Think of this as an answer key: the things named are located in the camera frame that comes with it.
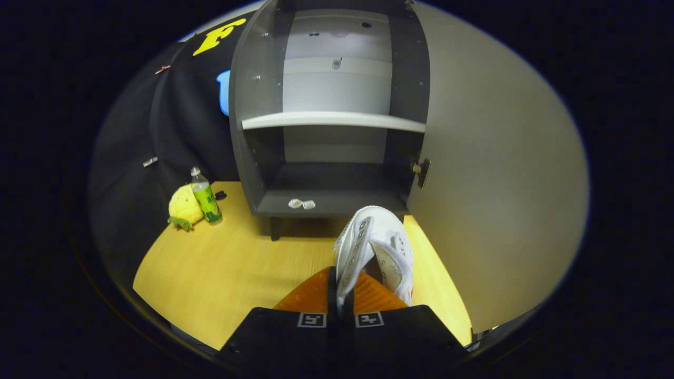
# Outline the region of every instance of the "yellow tabletop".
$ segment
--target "yellow tabletop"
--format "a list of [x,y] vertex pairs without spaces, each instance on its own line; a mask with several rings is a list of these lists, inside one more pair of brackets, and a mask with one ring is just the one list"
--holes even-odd
[[[254,307],[273,308],[317,271],[335,264],[332,246],[348,219],[288,219],[271,241],[268,218],[251,216],[241,182],[219,181],[213,192],[223,220],[191,231],[172,226],[145,255],[133,289],[160,315],[220,350]],[[414,305],[426,304],[462,345],[470,319],[447,270],[413,216],[405,230],[415,255]]]

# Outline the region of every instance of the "cabinet leg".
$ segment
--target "cabinet leg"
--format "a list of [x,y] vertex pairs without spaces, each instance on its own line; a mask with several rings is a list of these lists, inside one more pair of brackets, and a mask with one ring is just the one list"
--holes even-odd
[[279,217],[270,218],[272,226],[272,241],[278,241],[281,238],[281,219]]

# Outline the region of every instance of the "bottle label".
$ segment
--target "bottle label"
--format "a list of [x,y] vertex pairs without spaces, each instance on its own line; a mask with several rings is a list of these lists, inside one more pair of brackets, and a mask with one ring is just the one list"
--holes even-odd
[[206,185],[204,188],[200,188],[200,185],[193,187],[194,197],[199,203],[204,217],[209,223],[213,223],[217,220],[220,220],[222,213],[218,208],[218,203],[215,202],[215,196],[213,195],[213,190],[210,188],[210,185]]

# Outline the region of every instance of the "yellow stuffed toy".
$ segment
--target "yellow stuffed toy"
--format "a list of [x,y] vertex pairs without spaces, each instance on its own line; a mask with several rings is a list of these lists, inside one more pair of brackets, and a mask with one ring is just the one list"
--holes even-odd
[[184,230],[192,229],[192,225],[198,223],[204,213],[199,207],[197,199],[192,192],[192,184],[185,184],[171,196],[168,203],[168,223],[176,227],[182,227]]

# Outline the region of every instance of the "orange pad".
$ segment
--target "orange pad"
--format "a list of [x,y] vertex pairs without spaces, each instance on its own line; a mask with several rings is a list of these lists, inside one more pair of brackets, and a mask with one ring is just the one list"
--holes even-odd
[[[275,310],[292,312],[328,313],[327,267],[293,289],[274,306]],[[397,310],[407,307],[402,300],[372,276],[361,272],[353,288],[353,313]]]

